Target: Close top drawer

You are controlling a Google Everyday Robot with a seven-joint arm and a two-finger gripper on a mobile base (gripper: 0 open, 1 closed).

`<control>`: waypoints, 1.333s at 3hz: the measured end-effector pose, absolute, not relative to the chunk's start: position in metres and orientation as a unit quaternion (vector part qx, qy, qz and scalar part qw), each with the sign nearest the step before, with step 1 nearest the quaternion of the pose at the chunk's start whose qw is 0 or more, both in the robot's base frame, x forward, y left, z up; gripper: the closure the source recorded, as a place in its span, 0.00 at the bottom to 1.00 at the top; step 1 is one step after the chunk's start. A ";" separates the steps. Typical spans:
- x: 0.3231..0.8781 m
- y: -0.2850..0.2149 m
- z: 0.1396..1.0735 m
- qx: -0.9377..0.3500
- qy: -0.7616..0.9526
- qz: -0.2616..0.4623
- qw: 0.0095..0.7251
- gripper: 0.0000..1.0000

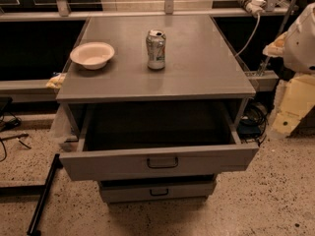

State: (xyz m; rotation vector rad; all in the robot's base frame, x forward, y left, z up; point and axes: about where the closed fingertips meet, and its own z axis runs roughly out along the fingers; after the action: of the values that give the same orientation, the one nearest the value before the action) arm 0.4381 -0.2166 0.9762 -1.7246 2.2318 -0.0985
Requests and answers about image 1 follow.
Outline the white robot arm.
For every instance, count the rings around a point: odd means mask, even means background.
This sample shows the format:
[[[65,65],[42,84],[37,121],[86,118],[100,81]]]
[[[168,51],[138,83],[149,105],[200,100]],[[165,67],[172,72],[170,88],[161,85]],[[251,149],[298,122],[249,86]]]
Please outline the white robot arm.
[[[287,31],[267,45],[263,54],[281,57],[294,72],[277,85],[270,135],[288,137],[315,105],[315,3],[305,7]]]

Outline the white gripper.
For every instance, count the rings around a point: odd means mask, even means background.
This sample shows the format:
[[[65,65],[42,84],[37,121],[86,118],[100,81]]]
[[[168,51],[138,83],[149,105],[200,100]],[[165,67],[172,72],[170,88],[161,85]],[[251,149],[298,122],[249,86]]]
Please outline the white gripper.
[[[305,7],[287,31],[265,46],[263,54],[283,57],[284,65],[296,73],[315,73],[315,3]]]

